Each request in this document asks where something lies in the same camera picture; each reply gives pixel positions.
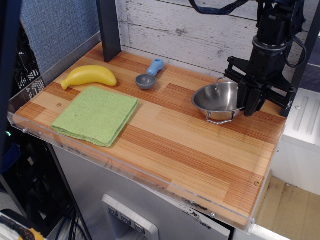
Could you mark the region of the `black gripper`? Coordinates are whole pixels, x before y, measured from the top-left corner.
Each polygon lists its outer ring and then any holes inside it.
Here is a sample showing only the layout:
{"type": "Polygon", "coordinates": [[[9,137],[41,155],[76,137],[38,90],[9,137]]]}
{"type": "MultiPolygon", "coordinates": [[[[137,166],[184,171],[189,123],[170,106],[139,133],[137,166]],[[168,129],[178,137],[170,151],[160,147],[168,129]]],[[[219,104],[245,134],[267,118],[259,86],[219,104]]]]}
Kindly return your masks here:
{"type": "Polygon", "coordinates": [[[285,79],[285,65],[295,67],[288,61],[294,37],[279,45],[267,45],[253,38],[250,60],[231,56],[224,76],[238,84],[237,107],[245,108],[244,116],[259,112],[268,100],[282,109],[289,109],[296,88],[285,79]]]}

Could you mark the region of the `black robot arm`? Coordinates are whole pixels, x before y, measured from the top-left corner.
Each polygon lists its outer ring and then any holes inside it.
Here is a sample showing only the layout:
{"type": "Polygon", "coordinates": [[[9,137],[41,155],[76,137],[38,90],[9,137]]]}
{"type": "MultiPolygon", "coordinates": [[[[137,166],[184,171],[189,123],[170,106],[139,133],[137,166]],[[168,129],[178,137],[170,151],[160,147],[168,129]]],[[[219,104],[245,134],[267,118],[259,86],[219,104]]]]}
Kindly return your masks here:
{"type": "Polygon", "coordinates": [[[224,75],[238,84],[237,107],[246,117],[260,111],[267,100],[285,110],[291,107],[297,88],[283,71],[306,60],[307,48],[297,37],[306,22],[304,4],[303,0],[260,0],[250,59],[227,59],[224,75]]]}

